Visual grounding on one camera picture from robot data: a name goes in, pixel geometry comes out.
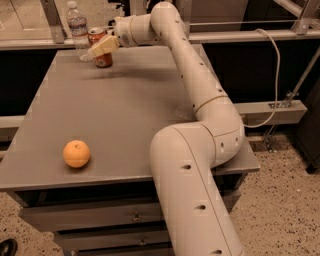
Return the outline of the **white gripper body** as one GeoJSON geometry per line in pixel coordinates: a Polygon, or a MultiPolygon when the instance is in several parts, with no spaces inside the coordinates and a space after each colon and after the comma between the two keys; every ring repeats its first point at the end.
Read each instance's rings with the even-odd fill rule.
{"type": "Polygon", "coordinates": [[[124,47],[132,47],[134,45],[131,33],[132,20],[132,16],[115,18],[114,34],[124,47]]]}

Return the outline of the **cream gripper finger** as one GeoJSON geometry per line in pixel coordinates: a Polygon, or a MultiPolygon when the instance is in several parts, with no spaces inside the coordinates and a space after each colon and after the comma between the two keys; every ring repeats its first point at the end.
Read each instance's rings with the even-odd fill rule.
{"type": "Polygon", "coordinates": [[[115,36],[105,35],[88,49],[88,56],[90,58],[96,58],[116,51],[119,46],[120,43],[115,36]]]}

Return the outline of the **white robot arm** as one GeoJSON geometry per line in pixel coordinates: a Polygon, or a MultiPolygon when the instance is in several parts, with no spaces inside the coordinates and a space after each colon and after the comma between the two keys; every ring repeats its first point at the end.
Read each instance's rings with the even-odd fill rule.
{"type": "Polygon", "coordinates": [[[170,125],[153,137],[151,173],[175,256],[245,256],[211,169],[232,159],[244,125],[220,82],[187,39],[176,7],[157,3],[146,15],[117,17],[114,34],[88,53],[119,47],[168,46],[196,120],[170,125]]]}

